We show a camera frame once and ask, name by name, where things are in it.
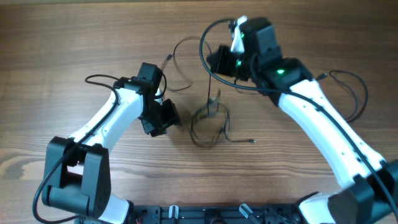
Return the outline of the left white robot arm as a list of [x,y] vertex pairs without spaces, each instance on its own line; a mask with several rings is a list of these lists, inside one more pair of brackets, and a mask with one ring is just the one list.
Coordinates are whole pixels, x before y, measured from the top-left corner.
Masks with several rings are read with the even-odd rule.
[[166,79],[156,65],[143,63],[135,77],[115,78],[103,107],[69,138],[55,136],[47,145],[44,178],[32,203],[41,223],[38,203],[73,215],[78,223],[142,223],[134,204],[111,193],[109,155],[130,124],[138,119],[144,133],[166,134],[180,124],[171,100],[159,90]]

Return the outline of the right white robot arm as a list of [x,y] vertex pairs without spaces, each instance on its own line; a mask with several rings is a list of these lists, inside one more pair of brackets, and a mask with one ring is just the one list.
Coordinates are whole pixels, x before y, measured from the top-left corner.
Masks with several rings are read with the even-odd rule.
[[252,81],[307,134],[331,167],[341,189],[315,192],[293,207],[293,223],[375,223],[397,213],[397,162],[387,162],[334,109],[316,78],[297,58],[282,55],[265,17],[226,19],[232,44],[201,56],[205,70],[229,84]]

